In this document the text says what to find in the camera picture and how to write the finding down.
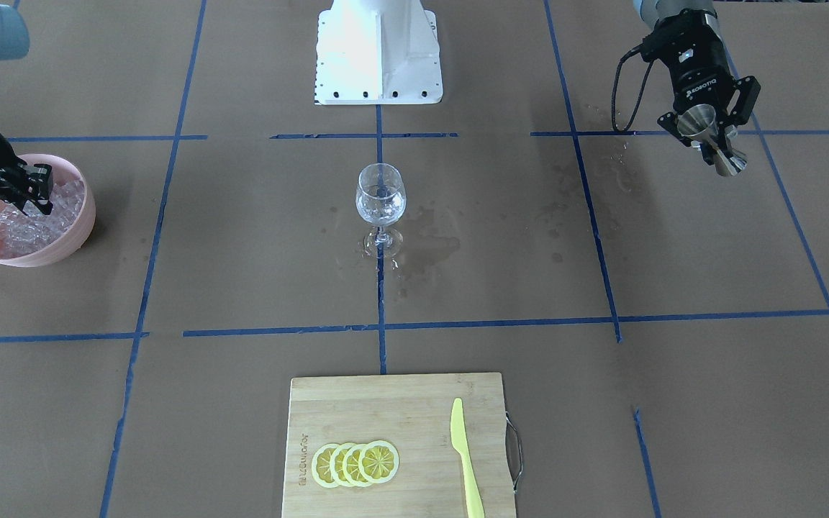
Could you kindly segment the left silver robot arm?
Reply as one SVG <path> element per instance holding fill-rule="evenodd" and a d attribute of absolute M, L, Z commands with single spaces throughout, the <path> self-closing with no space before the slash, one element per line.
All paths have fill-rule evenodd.
<path fill-rule="evenodd" d="M 713 3 L 635 1 L 634 6 L 649 28 L 639 55 L 646 63 L 663 63 L 670 75 L 672 108 L 658 118 L 659 127 L 683 145 L 710 145 L 717 154 L 734 156 L 730 139 L 749 121 L 761 86 L 753 76 L 736 78 L 731 72 Z M 682 132 L 678 123 L 685 112 L 701 105 L 714 114 L 710 136 Z"/>

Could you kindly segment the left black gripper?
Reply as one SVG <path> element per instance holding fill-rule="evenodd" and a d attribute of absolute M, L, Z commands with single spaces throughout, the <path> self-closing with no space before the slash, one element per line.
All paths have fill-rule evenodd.
<path fill-rule="evenodd" d="M 659 17 L 653 29 L 666 25 L 674 36 L 659 60 L 670 73 L 672 112 L 658 118 L 659 127 L 685 147 L 699 150 L 705 147 L 698 135 L 707 128 L 707 118 L 686 111 L 707 103 L 722 116 L 724 136 L 736 137 L 738 128 L 750 121 L 761 84 L 755 76 L 734 78 L 716 14 L 671 14 Z"/>

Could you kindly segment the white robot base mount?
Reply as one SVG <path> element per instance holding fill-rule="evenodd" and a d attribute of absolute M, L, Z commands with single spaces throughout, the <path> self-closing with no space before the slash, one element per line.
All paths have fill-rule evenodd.
<path fill-rule="evenodd" d="M 424 105 L 444 96 L 435 13 L 420 1 L 335 1 L 318 14 L 314 102 Z"/>

